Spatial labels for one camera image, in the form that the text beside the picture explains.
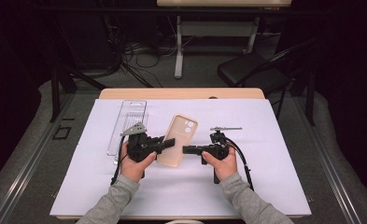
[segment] wooden table edge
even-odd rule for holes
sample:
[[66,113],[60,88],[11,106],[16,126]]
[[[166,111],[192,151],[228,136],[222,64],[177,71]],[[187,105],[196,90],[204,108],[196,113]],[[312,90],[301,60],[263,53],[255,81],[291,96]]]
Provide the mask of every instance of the wooden table edge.
[[99,99],[265,99],[258,88],[108,88]]

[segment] tabletop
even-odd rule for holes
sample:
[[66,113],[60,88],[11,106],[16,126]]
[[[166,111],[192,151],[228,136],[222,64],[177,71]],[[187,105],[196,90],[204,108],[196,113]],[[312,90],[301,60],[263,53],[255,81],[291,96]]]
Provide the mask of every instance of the tabletop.
[[[176,113],[195,118],[199,123],[191,145],[208,145],[210,127],[242,127],[243,131],[226,134],[244,148],[256,192],[290,217],[311,214],[274,111],[260,90],[105,89],[99,98],[80,137],[51,216],[79,219],[107,192],[115,165],[114,158],[106,155],[106,149],[120,107],[129,99],[147,100],[147,128],[152,137],[165,134]],[[245,176],[241,163],[238,170]],[[213,183],[212,167],[202,165],[198,156],[185,155],[178,167],[153,162],[146,172],[141,188],[124,209],[121,219],[237,218],[218,185]]]

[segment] person's left hand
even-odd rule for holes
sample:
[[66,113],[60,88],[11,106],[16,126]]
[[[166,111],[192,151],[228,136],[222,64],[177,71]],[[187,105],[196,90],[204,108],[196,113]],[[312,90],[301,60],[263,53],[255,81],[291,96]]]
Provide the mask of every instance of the person's left hand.
[[123,158],[121,161],[121,174],[138,183],[145,169],[156,159],[157,153],[152,152],[141,162],[136,162],[127,155],[127,145],[128,142],[125,142],[121,149],[121,157]]

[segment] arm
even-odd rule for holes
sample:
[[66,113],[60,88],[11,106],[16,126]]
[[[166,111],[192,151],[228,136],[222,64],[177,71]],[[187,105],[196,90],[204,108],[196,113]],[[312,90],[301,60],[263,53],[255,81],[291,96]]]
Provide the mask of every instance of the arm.
[[293,223],[249,188],[238,173],[220,182],[224,197],[246,223]]
[[123,155],[120,162],[121,173],[116,183],[109,187],[108,193],[102,196],[78,223],[117,223],[125,206],[139,189],[138,183],[142,174],[156,158],[155,152],[149,154],[141,162],[124,157],[127,155],[127,143],[122,146],[121,155]]
[[207,152],[204,159],[215,168],[224,197],[233,205],[246,223],[292,223],[284,214],[266,203],[249,188],[237,172],[235,150],[230,147],[229,155],[219,161]]
[[125,206],[134,197],[139,184],[125,175],[120,175],[108,193],[78,221],[83,223],[117,223]]

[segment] white paper sheet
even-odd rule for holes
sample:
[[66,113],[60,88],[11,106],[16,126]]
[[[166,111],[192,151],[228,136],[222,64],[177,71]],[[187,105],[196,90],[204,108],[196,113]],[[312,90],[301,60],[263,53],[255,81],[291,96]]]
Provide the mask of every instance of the white paper sheet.
[[[96,100],[55,203],[52,216],[83,216],[107,193],[116,166],[106,149],[121,100]],[[191,145],[210,145],[210,128],[225,131],[244,152],[255,191],[290,216],[311,214],[284,139],[267,100],[148,100],[148,136],[165,135],[175,114],[198,121]],[[243,163],[238,168],[246,179]],[[213,183],[213,168],[185,155],[177,168],[153,162],[122,217],[236,217]]]

